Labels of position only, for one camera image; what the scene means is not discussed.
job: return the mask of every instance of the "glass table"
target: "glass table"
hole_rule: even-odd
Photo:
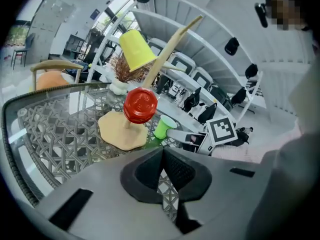
[[[164,114],[159,111],[145,123],[148,137],[144,146],[123,151],[106,143],[100,136],[98,120],[109,111],[123,111],[125,98],[114,95],[108,83],[72,84],[28,93],[3,106],[6,155],[17,183],[33,206],[92,163],[140,149],[180,147],[172,138],[154,136]],[[166,197],[164,211],[174,220],[173,203],[178,204],[178,193],[165,172],[161,173],[158,191]]]

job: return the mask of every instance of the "potted plant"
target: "potted plant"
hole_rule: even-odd
[[[150,64],[147,64],[130,72],[129,65],[123,52],[120,55],[114,56],[109,63],[115,74],[115,78],[109,88],[115,95],[125,95],[129,85],[128,82],[142,81],[151,66]]]

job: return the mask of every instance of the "yellow cup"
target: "yellow cup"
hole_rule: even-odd
[[[129,65],[130,72],[153,62],[157,58],[140,32],[136,29],[129,30],[122,34],[119,38],[119,43]]]

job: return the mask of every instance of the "wooden board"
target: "wooden board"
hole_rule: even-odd
[[[143,124],[131,123],[125,128],[127,118],[123,112],[110,111],[98,120],[102,139],[123,151],[146,144],[148,129]]]

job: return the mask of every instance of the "wooden chair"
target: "wooden chair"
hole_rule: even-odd
[[[78,64],[72,63],[70,61],[66,61],[66,60],[52,59],[52,60],[46,60],[46,61],[40,62],[30,68],[30,71],[32,72],[32,91],[35,91],[37,89],[37,71],[38,70],[76,69],[77,73],[75,76],[75,83],[78,84],[79,78],[80,78],[80,73],[83,68],[84,67],[81,65],[78,65]]]

